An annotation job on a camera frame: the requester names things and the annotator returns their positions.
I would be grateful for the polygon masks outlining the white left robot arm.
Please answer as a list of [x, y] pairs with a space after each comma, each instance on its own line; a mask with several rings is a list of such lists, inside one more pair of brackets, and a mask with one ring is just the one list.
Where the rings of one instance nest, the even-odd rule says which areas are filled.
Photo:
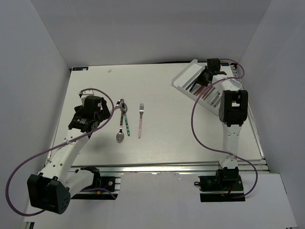
[[96, 190], [101, 185], [98, 168], [82, 167], [74, 175], [68, 172], [84, 145], [101, 122], [110, 117], [104, 98], [89, 94], [82, 98], [82, 104], [75, 107], [75, 114], [68, 125], [65, 145], [59, 147], [50, 162], [37, 175], [27, 180], [32, 207], [62, 214], [70, 199], [83, 189]]

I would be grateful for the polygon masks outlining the brown marbled handle spoon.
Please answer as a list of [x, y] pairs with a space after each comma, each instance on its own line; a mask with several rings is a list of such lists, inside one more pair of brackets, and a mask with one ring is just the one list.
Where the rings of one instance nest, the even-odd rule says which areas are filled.
[[118, 143], [122, 142], [124, 139], [124, 132], [123, 132], [123, 121], [124, 121], [124, 114], [126, 112], [126, 104], [123, 104], [120, 108], [121, 111], [121, 117], [120, 117], [120, 129], [119, 132], [116, 135], [116, 140]]

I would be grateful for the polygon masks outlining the green marbled handle spoon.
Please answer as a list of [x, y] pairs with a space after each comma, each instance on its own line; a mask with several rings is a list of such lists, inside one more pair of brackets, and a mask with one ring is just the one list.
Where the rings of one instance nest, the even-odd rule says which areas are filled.
[[123, 103], [123, 105], [121, 107], [121, 111], [123, 112], [127, 135], [130, 136], [130, 128], [129, 128], [128, 118], [127, 118], [127, 111], [128, 111], [127, 104]]

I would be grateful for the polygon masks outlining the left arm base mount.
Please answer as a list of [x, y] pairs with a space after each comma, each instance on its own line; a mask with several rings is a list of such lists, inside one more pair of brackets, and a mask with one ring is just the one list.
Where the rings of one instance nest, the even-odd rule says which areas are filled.
[[93, 174], [93, 184], [83, 188], [80, 193], [75, 194], [72, 199], [81, 200], [115, 200], [118, 197], [119, 188], [116, 187], [118, 177], [103, 176], [96, 167], [87, 166], [76, 169], [78, 172], [90, 172]]

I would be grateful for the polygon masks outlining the pink handled spoon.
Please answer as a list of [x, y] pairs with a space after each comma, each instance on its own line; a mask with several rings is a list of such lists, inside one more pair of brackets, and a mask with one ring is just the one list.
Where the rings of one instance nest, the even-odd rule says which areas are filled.
[[113, 114], [114, 111], [116, 111], [116, 110], [118, 110], [118, 109], [121, 109], [123, 106], [124, 106], [124, 99], [120, 99], [120, 100], [116, 103], [115, 107], [112, 109], [111, 114]]

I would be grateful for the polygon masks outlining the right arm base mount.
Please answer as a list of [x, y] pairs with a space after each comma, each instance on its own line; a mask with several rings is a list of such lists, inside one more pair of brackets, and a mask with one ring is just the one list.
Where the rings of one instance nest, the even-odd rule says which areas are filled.
[[239, 169], [221, 168], [213, 176], [199, 176], [194, 182], [200, 190], [200, 201], [212, 202], [244, 202], [244, 187]]

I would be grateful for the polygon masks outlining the pink handled fork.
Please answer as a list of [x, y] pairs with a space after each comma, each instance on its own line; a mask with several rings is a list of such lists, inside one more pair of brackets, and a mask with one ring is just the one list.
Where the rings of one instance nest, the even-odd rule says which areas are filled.
[[140, 119], [139, 119], [138, 138], [141, 138], [141, 136], [142, 136], [142, 116], [143, 116], [143, 113], [144, 113], [144, 103], [140, 103], [140, 107], [139, 107]]

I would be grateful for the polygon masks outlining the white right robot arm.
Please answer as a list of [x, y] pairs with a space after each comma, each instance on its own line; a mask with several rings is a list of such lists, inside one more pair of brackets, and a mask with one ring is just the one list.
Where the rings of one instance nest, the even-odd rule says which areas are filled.
[[237, 79], [230, 78], [221, 71], [221, 61], [217, 58], [207, 60], [207, 66], [200, 75], [205, 82], [210, 82], [220, 93], [219, 119], [223, 127], [223, 151], [229, 152], [219, 161], [219, 168], [214, 176], [200, 178], [202, 191], [232, 191], [239, 182], [238, 153], [239, 134], [247, 119], [248, 92], [242, 89]]

